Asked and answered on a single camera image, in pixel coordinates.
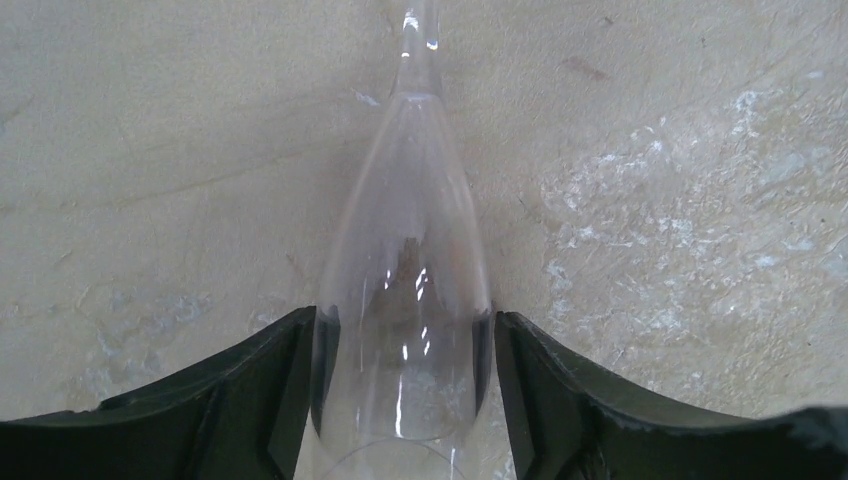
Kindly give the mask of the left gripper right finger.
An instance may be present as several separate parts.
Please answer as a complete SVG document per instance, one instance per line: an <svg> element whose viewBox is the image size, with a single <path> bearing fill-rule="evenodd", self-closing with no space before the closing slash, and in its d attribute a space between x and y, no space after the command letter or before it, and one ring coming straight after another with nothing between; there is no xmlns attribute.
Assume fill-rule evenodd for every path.
<svg viewBox="0 0 848 480"><path fill-rule="evenodd" d="M521 479L843 479L847 411L747 419L654 393L515 312L494 329Z"/></svg>

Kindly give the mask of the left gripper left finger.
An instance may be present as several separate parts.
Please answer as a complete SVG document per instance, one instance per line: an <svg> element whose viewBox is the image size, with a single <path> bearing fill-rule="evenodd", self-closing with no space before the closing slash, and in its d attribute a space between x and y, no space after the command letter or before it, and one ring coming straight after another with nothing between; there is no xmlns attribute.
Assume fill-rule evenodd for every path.
<svg viewBox="0 0 848 480"><path fill-rule="evenodd" d="M1 425L5 479L290 479L309 409L313 320L246 340L102 401Z"/></svg>

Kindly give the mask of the clear wine glass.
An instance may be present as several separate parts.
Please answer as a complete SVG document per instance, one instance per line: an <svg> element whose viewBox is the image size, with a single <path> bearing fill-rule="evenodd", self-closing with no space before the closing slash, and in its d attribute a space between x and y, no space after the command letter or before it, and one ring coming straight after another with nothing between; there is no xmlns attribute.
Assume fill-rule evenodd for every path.
<svg viewBox="0 0 848 480"><path fill-rule="evenodd" d="M438 5L410 1L382 123L328 256L312 347L317 479L475 479L493 305L442 98Z"/></svg>

